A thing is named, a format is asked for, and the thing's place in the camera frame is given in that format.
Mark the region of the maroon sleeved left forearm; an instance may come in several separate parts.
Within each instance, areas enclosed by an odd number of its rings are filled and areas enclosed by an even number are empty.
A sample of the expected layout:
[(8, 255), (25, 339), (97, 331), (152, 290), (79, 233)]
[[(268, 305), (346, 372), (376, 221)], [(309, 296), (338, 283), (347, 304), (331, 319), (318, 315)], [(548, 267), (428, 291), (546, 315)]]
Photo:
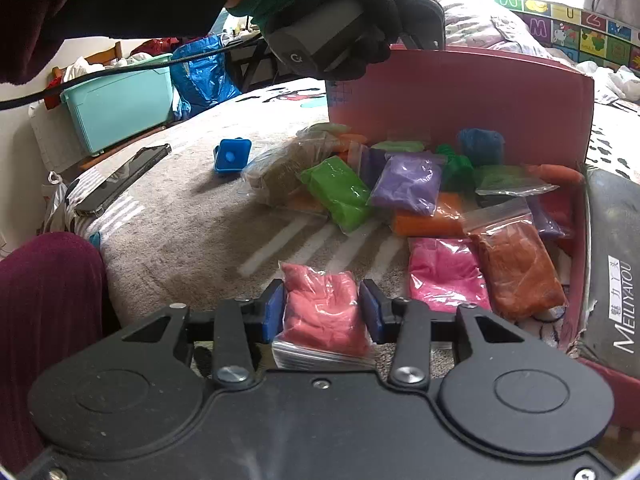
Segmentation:
[(26, 84), (69, 39), (201, 37), (229, 0), (1, 0), (1, 80)]

